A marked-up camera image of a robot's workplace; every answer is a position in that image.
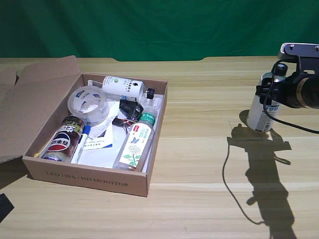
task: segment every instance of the green backdrop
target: green backdrop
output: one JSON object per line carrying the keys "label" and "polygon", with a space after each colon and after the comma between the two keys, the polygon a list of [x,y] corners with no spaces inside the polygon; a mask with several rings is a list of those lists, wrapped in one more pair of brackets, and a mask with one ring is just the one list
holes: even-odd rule
{"label": "green backdrop", "polygon": [[276,55],[319,43],[319,0],[1,0],[0,57]]}

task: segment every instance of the tape roll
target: tape roll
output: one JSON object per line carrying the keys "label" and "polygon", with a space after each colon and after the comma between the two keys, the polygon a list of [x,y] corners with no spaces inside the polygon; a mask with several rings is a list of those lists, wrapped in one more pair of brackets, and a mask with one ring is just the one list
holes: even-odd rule
{"label": "tape roll", "polygon": [[100,124],[109,114],[105,93],[96,86],[84,86],[74,91],[68,99],[68,109],[90,126]]}

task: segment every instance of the white bottle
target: white bottle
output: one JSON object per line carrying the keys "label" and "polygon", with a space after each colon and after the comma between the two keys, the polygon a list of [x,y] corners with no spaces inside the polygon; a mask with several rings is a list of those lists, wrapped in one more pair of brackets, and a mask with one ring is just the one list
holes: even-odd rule
{"label": "white bottle", "polygon": [[153,107],[154,95],[150,95],[142,102],[144,110],[141,118],[131,126],[113,168],[141,172],[152,145],[153,126],[158,114]]}
{"label": "white bottle", "polygon": [[[277,64],[275,67],[275,82],[282,81],[286,78],[287,65],[283,63]],[[262,80],[265,78],[272,78],[273,73],[268,72],[262,75],[258,85],[261,85]],[[272,116],[276,117],[281,104],[276,101],[271,101],[271,105],[266,105],[267,112]],[[270,119],[264,112],[263,104],[260,103],[259,96],[254,96],[253,102],[251,104],[248,116],[247,116],[247,126],[258,132],[267,132],[273,127],[274,121]]]}
{"label": "white bottle", "polygon": [[147,97],[148,90],[142,81],[115,76],[106,76],[102,86],[102,91],[106,93],[108,98],[138,103]]}

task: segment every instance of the open cardboard box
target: open cardboard box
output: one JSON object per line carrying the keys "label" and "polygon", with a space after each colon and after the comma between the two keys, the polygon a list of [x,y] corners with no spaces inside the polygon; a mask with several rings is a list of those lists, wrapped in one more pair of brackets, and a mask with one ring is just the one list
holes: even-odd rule
{"label": "open cardboard box", "polygon": [[79,71],[74,56],[28,65],[15,83],[15,71],[0,73],[0,162],[21,157],[35,180],[147,196],[167,100],[167,82],[137,79],[163,95],[146,172],[130,172],[34,158],[69,115],[67,100],[88,80],[105,75]]}

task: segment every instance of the black object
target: black object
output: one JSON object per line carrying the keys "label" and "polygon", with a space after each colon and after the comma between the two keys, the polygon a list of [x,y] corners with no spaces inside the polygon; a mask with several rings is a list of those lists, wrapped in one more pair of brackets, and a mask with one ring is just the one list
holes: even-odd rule
{"label": "black object", "polygon": [[288,70],[288,66],[286,64],[279,63],[275,67],[275,75],[285,76],[287,73],[287,70]]}
{"label": "black object", "polygon": [[[126,119],[138,121],[144,109],[137,102],[120,100],[120,110],[125,115]],[[118,127],[129,127],[132,125],[132,123],[132,121],[119,119],[117,117],[115,117],[112,121],[112,124]]]}
{"label": "black object", "polygon": [[0,194],[0,223],[14,209],[14,206],[4,193]]}
{"label": "black object", "polygon": [[139,120],[143,107],[137,102],[120,100],[120,110],[127,119]]}
{"label": "black object", "polygon": [[[260,101],[263,102],[268,95],[267,100],[277,101],[290,108],[319,109],[319,44],[284,43],[278,57],[280,62],[296,63],[296,71],[272,85],[272,79],[265,78],[262,85],[256,87]],[[279,62],[273,67],[275,73],[278,65]]]}
{"label": "black object", "polygon": [[152,100],[154,98],[154,94],[155,90],[152,88],[148,88],[148,90],[146,91],[146,98]]}

